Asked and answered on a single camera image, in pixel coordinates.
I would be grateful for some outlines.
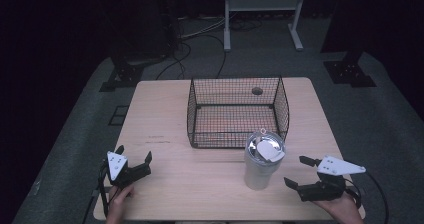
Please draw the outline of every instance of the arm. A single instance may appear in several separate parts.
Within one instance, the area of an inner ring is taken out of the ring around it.
[[[119,224],[122,222],[125,213],[124,200],[128,195],[134,192],[134,184],[125,187],[122,191],[113,186],[109,191],[109,214],[106,218],[106,224]]]
[[[314,201],[314,204],[324,209],[340,224],[363,224],[364,221],[356,208],[353,198],[347,194],[331,201]]]

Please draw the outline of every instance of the table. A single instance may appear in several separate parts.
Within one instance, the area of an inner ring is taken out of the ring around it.
[[[142,81],[137,85],[117,146],[124,145],[129,166],[152,151],[152,174],[137,181],[127,200],[126,219],[172,221],[289,221],[331,217],[285,186],[283,177],[300,185],[318,181],[316,168],[299,156],[341,158],[312,83],[283,78],[290,108],[287,155],[262,191],[243,179],[243,150],[193,149],[187,137],[189,80]],[[100,198],[96,219],[105,219]]]
[[[297,23],[302,10],[303,0],[225,0],[224,50],[231,50],[230,12],[231,11],[282,11],[294,10],[293,23],[288,24],[290,35],[297,51],[303,50],[297,34]]]

